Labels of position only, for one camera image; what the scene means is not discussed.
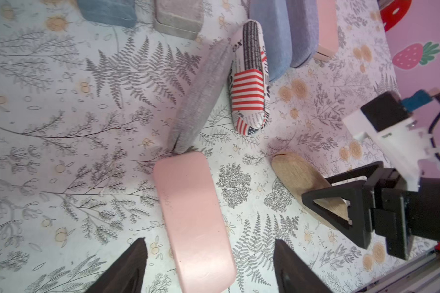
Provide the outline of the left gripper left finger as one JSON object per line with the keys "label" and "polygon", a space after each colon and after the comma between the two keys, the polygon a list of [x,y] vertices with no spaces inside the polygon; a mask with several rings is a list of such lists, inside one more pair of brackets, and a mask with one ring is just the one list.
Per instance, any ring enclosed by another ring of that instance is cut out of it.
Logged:
{"label": "left gripper left finger", "polygon": [[138,238],[90,286],[86,293],[140,293],[147,267],[144,238]]}

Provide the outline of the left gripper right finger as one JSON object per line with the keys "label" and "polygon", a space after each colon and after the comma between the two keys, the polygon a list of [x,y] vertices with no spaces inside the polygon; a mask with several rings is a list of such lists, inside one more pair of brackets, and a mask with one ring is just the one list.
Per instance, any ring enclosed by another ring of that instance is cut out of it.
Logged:
{"label": "left gripper right finger", "polygon": [[273,264],[280,293],[332,293],[282,239],[275,240]]}

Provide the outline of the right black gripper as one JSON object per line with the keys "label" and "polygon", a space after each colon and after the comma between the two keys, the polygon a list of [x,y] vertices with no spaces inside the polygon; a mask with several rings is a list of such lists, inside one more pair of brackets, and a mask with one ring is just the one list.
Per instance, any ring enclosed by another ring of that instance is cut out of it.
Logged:
{"label": "right black gripper", "polygon": [[[313,190],[302,195],[304,205],[328,221],[362,249],[367,249],[372,233],[386,240],[388,255],[407,260],[414,237],[440,242],[440,178],[423,177],[417,191],[405,189],[405,181],[383,162],[327,177],[330,184],[366,177],[367,180]],[[339,200],[344,217],[318,204],[319,200]]]}

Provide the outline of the olive glasses case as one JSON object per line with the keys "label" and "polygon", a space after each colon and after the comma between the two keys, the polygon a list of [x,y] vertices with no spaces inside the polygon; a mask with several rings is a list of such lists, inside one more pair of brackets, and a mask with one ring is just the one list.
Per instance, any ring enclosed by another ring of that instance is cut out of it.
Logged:
{"label": "olive glasses case", "polygon": [[[303,203],[303,194],[332,186],[319,171],[299,155],[289,152],[274,155],[271,167],[282,184],[310,216],[329,228],[335,228],[322,216],[305,207]],[[349,220],[347,204],[341,198],[320,199],[317,203],[343,219]]]}

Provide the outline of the pink case black glasses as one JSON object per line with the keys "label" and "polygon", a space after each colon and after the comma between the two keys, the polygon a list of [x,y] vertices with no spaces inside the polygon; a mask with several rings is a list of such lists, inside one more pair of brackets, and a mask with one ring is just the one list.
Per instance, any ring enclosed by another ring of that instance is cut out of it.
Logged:
{"label": "pink case black glasses", "polygon": [[162,159],[153,176],[182,291],[224,292],[237,267],[206,157]]}

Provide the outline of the pink case round glasses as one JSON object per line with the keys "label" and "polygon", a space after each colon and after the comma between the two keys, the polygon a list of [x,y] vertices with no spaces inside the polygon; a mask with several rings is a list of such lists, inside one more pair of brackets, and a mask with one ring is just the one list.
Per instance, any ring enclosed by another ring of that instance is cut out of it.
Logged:
{"label": "pink case round glasses", "polygon": [[317,0],[319,44],[314,59],[330,61],[339,50],[337,6],[335,0]]}

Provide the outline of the grey case tan interior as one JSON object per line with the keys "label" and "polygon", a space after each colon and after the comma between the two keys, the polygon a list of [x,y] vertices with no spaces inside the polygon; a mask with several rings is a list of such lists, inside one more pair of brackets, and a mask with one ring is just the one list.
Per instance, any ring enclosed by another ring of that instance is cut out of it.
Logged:
{"label": "grey case tan interior", "polygon": [[292,39],[292,68],[305,65],[319,44],[319,18],[316,0],[287,0]]}

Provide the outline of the light blue case white glasses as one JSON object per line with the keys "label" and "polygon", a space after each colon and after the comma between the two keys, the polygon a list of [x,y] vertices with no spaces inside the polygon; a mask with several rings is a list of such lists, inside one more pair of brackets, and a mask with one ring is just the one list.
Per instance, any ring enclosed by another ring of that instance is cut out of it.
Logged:
{"label": "light blue case white glasses", "polygon": [[286,0],[252,0],[249,18],[260,23],[271,81],[279,79],[292,62],[292,38]]}

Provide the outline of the grey case mint interior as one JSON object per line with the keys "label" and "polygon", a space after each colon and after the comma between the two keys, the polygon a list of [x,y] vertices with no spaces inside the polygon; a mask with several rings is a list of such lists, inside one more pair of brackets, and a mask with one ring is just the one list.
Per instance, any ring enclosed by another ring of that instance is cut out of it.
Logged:
{"label": "grey case mint interior", "polygon": [[195,40],[203,24],[202,0],[155,1],[154,28],[160,33]]}

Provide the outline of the blue-grey case purple glasses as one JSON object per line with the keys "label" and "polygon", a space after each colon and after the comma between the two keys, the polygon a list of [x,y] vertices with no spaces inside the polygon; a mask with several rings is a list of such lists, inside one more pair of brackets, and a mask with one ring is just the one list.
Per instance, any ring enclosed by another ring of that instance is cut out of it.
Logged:
{"label": "blue-grey case purple glasses", "polygon": [[82,16],[92,22],[132,28],[137,23],[134,0],[77,0]]}

